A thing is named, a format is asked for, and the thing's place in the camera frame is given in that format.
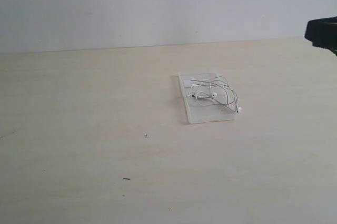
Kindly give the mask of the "white wired earphones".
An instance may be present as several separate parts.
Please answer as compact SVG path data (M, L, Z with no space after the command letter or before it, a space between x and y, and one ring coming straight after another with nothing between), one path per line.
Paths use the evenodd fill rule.
M193 98L198 106L221 106L233 113L240 113L239 97L223 76L190 80L186 98Z

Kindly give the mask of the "clear plastic storage case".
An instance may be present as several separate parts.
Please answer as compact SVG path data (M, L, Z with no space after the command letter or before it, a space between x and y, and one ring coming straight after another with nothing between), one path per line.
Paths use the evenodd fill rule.
M241 108L236 91L218 73L179 73L189 124L235 120Z

